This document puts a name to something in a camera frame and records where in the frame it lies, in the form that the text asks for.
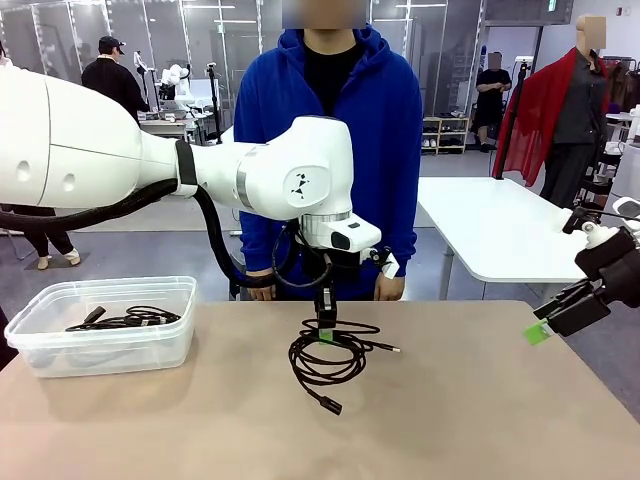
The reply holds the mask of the mannequin in grey shirt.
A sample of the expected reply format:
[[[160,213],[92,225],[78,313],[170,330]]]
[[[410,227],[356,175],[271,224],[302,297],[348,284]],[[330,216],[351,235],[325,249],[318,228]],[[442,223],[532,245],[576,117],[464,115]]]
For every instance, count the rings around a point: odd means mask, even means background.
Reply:
[[[560,208],[570,208],[589,169],[604,144],[608,80],[599,57],[606,47],[606,18],[582,15],[575,24],[576,44],[555,66],[567,71],[560,94],[550,151],[545,160],[545,181],[540,196]]]

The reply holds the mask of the person's right forearm blue sleeve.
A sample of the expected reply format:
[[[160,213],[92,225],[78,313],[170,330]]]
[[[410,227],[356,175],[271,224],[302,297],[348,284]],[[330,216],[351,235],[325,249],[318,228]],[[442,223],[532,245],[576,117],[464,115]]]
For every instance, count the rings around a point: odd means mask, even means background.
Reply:
[[[240,236],[246,270],[259,272],[271,268],[272,252],[282,223],[255,214],[241,212]]]

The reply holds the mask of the clothes rack with garments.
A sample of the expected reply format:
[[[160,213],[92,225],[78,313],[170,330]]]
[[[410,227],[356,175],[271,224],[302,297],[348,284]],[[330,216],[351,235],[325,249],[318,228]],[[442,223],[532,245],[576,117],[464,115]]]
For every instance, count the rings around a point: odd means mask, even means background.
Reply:
[[[640,104],[640,60],[632,57],[605,56],[608,76],[609,114],[630,112]]]

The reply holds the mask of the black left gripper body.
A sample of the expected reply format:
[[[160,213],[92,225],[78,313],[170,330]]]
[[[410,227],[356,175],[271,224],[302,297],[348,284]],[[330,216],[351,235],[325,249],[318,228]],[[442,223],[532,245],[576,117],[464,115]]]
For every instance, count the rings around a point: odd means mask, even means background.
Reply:
[[[360,284],[358,254],[303,247],[300,261],[304,283],[311,292],[332,286],[337,299],[356,297]]]

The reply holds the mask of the white table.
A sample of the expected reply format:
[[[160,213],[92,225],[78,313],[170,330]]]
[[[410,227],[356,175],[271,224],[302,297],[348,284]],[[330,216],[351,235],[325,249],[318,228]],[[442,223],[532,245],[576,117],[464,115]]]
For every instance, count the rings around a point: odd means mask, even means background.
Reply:
[[[575,257],[586,235],[563,233],[570,214],[512,180],[422,177],[418,204],[446,242],[441,300],[454,260],[486,284],[538,284],[543,303],[583,278]]]

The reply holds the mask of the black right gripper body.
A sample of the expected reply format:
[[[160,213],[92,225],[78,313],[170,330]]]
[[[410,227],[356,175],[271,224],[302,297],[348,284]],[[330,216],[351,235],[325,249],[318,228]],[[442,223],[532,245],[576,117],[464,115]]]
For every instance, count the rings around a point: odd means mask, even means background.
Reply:
[[[590,281],[602,281],[595,295],[604,304],[619,301],[640,306],[640,249],[626,228],[601,245],[579,252],[575,263]]]

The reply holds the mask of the clear plastic storage bin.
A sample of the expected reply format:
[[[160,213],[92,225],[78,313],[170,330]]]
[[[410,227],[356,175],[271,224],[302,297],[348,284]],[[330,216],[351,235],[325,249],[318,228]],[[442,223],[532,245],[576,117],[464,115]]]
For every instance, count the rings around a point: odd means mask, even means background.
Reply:
[[[130,373],[182,365],[194,333],[197,281],[190,276],[63,282],[40,291],[4,329],[39,378]],[[132,306],[155,306],[181,316],[172,324],[66,332],[96,307],[105,317]]]

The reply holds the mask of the wooden shoe rack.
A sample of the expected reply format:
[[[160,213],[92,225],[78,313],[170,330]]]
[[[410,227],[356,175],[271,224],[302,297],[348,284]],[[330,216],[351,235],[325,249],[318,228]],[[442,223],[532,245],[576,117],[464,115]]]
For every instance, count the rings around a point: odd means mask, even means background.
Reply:
[[[424,117],[421,151],[423,154],[462,154],[466,150],[468,117]]]

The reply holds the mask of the black power cable round plug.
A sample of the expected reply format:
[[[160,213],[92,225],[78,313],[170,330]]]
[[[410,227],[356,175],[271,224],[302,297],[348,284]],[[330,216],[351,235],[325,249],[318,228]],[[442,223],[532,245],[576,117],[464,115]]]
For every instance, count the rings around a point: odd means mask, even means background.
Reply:
[[[125,314],[115,317],[105,317],[106,309],[98,306],[77,325],[67,327],[66,332],[121,329],[146,326],[150,320],[157,317],[157,312],[150,306],[132,306]]]

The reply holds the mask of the person in black t-shirt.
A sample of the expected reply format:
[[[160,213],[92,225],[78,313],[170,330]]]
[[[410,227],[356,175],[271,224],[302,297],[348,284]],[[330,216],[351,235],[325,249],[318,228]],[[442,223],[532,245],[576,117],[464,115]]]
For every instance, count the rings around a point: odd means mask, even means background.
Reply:
[[[509,73],[502,68],[502,53],[488,54],[488,68],[480,72],[476,80],[478,93],[474,117],[474,132],[480,151],[487,153],[487,143],[491,126],[500,126],[503,118],[503,94],[512,88]]]

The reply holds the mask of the person in blue hoodie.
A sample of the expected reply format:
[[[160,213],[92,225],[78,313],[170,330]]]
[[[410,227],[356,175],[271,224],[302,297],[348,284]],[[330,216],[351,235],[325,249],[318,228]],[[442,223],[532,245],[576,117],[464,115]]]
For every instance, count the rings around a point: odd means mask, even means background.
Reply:
[[[353,210],[382,234],[389,197],[417,186],[423,107],[408,62],[371,25],[360,29],[287,29],[276,48],[259,55],[243,75],[234,138],[266,143],[299,116],[344,122],[353,146]],[[354,299],[371,301],[380,271],[359,271]]]

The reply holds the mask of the person's left forearm blue sleeve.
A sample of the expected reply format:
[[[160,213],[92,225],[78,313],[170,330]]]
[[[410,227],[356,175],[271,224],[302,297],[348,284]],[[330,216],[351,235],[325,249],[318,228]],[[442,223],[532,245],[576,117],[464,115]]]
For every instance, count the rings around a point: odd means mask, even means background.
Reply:
[[[406,276],[406,267],[415,254],[417,234],[414,222],[417,208],[416,185],[394,189],[389,197],[382,243],[389,247],[398,263],[397,277]]]

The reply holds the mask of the white device on stand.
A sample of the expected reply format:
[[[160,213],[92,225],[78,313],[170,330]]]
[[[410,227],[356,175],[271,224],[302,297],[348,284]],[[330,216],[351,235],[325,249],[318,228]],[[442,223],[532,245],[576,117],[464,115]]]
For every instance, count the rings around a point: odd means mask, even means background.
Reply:
[[[135,70],[141,79],[145,101],[146,103],[149,103],[148,89],[147,89],[146,80],[145,80],[145,76],[149,71],[149,67],[143,61],[141,53],[139,51],[134,52],[133,63],[134,63]]]

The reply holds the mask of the grey cylindrical machine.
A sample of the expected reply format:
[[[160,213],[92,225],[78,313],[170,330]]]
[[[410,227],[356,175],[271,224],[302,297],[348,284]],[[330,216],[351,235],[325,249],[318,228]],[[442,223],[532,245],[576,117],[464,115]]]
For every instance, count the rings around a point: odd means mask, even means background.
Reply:
[[[612,190],[605,210],[611,211],[613,203],[622,197],[640,201],[640,143],[609,141],[606,144],[605,153],[620,155],[620,163],[613,178]]]

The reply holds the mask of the grey plastic stool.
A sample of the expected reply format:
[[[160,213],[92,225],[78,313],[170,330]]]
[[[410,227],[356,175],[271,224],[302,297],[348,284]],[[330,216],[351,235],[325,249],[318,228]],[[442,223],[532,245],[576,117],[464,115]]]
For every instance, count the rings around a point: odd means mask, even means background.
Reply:
[[[246,266],[244,255],[239,249],[233,250],[231,253],[231,260],[235,268],[242,274],[246,273]],[[248,301],[250,295],[245,287],[238,286],[234,281],[229,281],[229,300],[230,301]]]

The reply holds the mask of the man in black jacket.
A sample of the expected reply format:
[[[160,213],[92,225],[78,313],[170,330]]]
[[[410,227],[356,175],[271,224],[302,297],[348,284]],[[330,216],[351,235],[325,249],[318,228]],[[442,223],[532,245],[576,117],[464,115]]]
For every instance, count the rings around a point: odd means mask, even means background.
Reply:
[[[139,112],[149,112],[140,87],[131,72],[119,63],[124,43],[112,36],[103,36],[98,42],[98,57],[81,74],[81,84],[114,100],[135,121]]]

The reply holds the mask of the grey workbench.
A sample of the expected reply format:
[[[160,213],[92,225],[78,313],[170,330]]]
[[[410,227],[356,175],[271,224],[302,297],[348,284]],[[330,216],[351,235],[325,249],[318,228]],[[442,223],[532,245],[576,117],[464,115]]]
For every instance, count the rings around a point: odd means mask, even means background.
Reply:
[[[187,143],[196,145],[203,144],[203,131],[200,119],[193,114],[187,114],[184,118],[178,119],[175,116],[158,116],[154,119],[140,120],[140,127],[143,131],[162,138],[183,139]]]

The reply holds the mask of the person's left hand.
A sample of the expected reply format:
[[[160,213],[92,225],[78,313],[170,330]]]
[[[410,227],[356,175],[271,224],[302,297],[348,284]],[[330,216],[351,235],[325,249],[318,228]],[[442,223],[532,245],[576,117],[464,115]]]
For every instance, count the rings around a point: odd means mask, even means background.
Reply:
[[[374,300],[375,301],[398,301],[402,298],[405,290],[405,278],[388,278],[380,273],[376,280]]]

